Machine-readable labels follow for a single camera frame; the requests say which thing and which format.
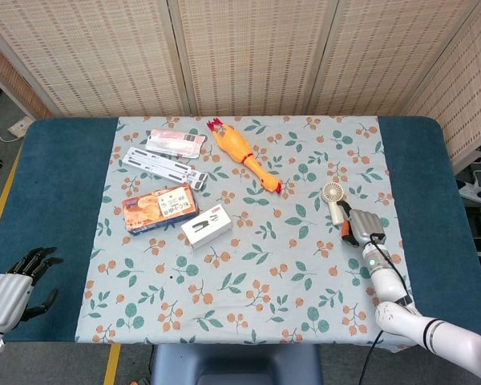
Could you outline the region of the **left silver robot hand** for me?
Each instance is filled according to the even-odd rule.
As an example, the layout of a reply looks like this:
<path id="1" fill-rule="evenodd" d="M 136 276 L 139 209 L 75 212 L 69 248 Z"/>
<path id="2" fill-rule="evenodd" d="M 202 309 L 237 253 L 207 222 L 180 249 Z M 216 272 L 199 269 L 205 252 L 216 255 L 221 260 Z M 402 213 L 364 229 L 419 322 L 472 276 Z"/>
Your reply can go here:
<path id="1" fill-rule="evenodd" d="M 59 295 L 53 289 L 39 306 L 29 307 L 30 296 L 38 281 L 53 265 L 63 263 L 53 257 L 55 247 L 38 247 L 29 252 L 5 273 L 0 274 L 0 334 L 13 330 L 20 322 L 45 314 Z"/>

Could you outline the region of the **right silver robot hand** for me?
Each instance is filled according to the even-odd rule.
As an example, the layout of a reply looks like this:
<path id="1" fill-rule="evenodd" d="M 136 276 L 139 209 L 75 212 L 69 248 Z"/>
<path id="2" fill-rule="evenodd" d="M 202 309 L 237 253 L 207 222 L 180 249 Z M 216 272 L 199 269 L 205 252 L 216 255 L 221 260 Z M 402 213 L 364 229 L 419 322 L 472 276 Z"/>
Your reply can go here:
<path id="1" fill-rule="evenodd" d="M 383 245 L 386 242 L 386 234 L 378 215 L 352 209 L 346 201 L 339 201 L 337 206 L 344 216 L 340 236 L 346 244 L 364 248 L 371 243 Z"/>

